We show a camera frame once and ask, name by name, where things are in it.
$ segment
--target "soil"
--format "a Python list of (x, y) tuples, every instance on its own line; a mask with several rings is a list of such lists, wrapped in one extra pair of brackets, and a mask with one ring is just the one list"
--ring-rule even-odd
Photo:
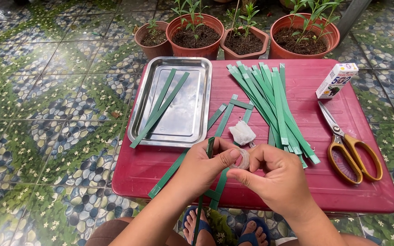
[(237, 55), (246, 55), (250, 53), (259, 52), (262, 50), (262, 42), (253, 33), (249, 33), (246, 40), (244, 37), (238, 35), (227, 35), (225, 46), (235, 52)]
[(156, 45), (160, 45), (161, 43), (167, 40), (167, 36), (165, 31), (156, 30), (154, 34), (149, 33), (147, 34), (142, 40), (141, 44), (147, 47), (152, 47)]
[(179, 30), (174, 37), (172, 37), (173, 43), (183, 48), (196, 49), (210, 46), (220, 39), (220, 35), (216, 33), (212, 28), (207, 25), (201, 25), (196, 28), (196, 34), (198, 39), (194, 37), (193, 30)]
[(273, 38), (275, 39), (276, 43), (284, 48), (285, 50), (291, 51), (296, 54), (301, 55), (315, 55), (319, 53), (326, 52), (326, 44), (323, 42), (322, 39), (315, 41), (313, 36), (317, 34), (310, 31), (304, 37), (309, 38), (308, 40), (302, 40), (296, 45), (296, 40), (301, 36), (300, 34), (291, 36), (291, 34), (295, 31), (302, 32), (302, 29), (288, 29), (283, 28), (278, 31)]

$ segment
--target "brown shorts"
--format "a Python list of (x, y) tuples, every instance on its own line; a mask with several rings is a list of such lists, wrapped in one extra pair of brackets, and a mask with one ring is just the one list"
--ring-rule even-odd
[(129, 223), (122, 220), (104, 222), (96, 228), (85, 246), (108, 246)]

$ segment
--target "stainless steel tray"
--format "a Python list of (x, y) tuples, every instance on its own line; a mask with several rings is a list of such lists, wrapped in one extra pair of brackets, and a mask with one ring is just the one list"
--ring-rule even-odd
[(158, 124), (140, 142), (145, 145), (191, 147), (205, 139), (211, 92), (211, 62), (202, 57), (157, 57), (148, 63), (136, 98), (127, 135), (134, 141), (147, 124), (171, 69), (177, 69), (167, 98), (185, 72), (189, 73)]

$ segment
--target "502 glue box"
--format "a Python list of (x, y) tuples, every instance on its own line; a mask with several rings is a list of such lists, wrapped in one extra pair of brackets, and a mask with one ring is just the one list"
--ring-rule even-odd
[(358, 72), (355, 63), (336, 64), (316, 91), (317, 98), (333, 98)]

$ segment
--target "gold scissors handle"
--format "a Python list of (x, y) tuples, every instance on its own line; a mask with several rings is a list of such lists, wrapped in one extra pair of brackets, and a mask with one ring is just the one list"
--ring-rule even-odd
[[(334, 160), (334, 157), (332, 155), (333, 149), (335, 149), (336, 151), (343, 154), (344, 158), (346, 159), (346, 161), (348, 162), (348, 164), (351, 166), (352, 170), (354, 171), (355, 175), (357, 176), (357, 179), (355, 181), (350, 179), (348, 176), (346, 176), (346, 174), (344, 174), (340, 170), (340, 168), (337, 165), (337, 162)], [(355, 163), (352, 156), (349, 154), (346, 147), (344, 146), (344, 144), (342, 142), (342, 137), (340, 137), (338, 135), (333, 135), (332, 143), (331, 143), (331, 145), (329, 145), (329, 148), (328, 148), (328, 159), (331, 162), (331, 166), (334, 168), (336, 173), (339, 176), (341, 176), (346, 182), (356, 185), (356, 184), (360, 184), (363, 181), (363, 174), (361, 173), (360, 168)]]
[[(359, 169), (361, 169), (361, 172), (363, 172), (363, 174), (365, 175), (365, 177), (369, 180), (369, 181), (379, 181), (381, 180), (381, 178), (383, 177), (383, 167), (381, 166), (381, 162), (380, 159), (378, 158), (378, 156), (375, 154), (375, 152), (373, 151), (372, 148), (370, 148), (369, 145), (367, 145), (365, 142), (360, 141), (356, 138), (353, 138), (351, 136), (349, 136), (348, 134), (345, 134), (344, 136), (344, 141), (347, 145), (347, 148), (349, 149), (349, 151), (351, 152), (352, 156), (354, 157), (355, 163), (358, 165)], [(365, 168), (363, 161), (361, 160), (357, 150), (355, 149), (355, 145), (358, 144), (359, 146), (363, 147), (367, 153), (369, 153), (370, 157), (372, 158), (373, 162), (375, 163), (376, 166), (376, 178), (373, 177), (372, 175), (370, 175), (367, 171), (367, 169)]]

